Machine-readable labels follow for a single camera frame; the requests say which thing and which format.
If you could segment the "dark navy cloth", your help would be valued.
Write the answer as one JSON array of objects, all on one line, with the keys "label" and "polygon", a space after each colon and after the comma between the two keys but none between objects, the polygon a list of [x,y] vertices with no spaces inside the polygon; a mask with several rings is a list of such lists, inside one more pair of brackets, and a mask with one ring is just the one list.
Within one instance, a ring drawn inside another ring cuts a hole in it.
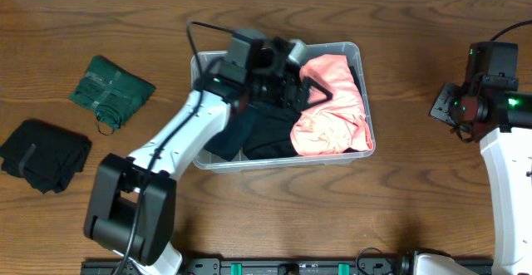
[{"label": "dark navy cloth", "polygon": [[262,117],[259,108],[248,107],[229,119],[228,124],[215,135],[204,149],[225,161],[231,161],[252,134],[255,123]]}]

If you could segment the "black garment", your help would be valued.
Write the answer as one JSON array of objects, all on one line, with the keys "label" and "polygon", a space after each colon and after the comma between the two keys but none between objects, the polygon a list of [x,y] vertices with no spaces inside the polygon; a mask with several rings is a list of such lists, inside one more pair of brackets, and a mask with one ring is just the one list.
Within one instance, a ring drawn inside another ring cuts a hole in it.
[{"label": "black garment", "polygon": [[[358,85],[359,81],[354,68],[351,66],[349,68],[353,74],[355,84]],[[244,142],[244,154],[251,160],[297,156],[298,153],[293,148],[290,133],[294,124],[299,120],[301,113],[283,109],[271,110],[255,125],[252,134]]]}]

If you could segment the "pink shirt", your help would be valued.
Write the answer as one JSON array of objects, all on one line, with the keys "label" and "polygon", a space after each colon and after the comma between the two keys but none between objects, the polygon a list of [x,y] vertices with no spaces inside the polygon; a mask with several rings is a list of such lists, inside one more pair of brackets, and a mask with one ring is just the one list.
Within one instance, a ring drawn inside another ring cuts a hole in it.
[{"label": "pink shirt", "polygon": [[298,155],[335,155],[374,149],[362,94],[344,55],[326,54],[308,61],[299,72],[333,94],[332,100],[304,110],[290,138]]}]

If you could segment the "dark green shirt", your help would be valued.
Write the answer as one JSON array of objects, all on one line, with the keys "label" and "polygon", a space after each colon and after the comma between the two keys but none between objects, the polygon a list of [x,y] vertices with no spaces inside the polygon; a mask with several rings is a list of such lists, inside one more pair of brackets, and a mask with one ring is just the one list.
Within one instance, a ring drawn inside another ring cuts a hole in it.
[{"label": "dark green shirt", "polygon": [[156,87],[117,66],[104,56],[94,56],[68,99],[90,110],[103,135],[119,130],[152,96]]}]

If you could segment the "black cloth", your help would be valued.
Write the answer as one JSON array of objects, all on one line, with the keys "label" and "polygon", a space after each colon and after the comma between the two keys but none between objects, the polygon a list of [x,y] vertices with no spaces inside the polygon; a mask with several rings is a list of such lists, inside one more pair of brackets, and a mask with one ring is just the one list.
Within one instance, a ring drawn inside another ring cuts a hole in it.
[{"label": "black cloth", "polygon": [[91,150],[84,135],[41,120],[23,121],[1,145],[1,170],[46,194],[64,191]]}]

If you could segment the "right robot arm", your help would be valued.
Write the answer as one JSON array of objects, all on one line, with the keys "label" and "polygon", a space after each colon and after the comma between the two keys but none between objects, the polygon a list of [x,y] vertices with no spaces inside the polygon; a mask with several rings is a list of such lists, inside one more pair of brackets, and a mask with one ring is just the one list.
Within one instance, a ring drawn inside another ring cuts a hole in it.
[{"label": "right robot arm", "polygon": [[494,274],[531,272],[531,95],[518,91],[519,48],[470,45],[465,80],[446,83],[431,108],[465,143],[477,142],[490,181]]}]

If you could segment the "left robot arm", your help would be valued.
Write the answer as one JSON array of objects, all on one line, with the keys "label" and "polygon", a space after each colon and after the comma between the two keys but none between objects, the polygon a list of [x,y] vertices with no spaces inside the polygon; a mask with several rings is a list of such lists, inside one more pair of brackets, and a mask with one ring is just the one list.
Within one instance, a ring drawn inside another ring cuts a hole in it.
[{"label": "left robot arm", "polygon": [[122,256],[112,273],[131,263],[143,274],[176,274],[181,254],[171,245],[176,186],[193,158],[232,114],[263,103],[302,111],[314,106],[311,88],[332,93],[312,78],[300,78],[309,47],[298,39],[268,39],[262,32],[231,31],[228,51],[206,66],[182,109],[147,143],[126,157],[108,154],[99,164],[84,234]]}]

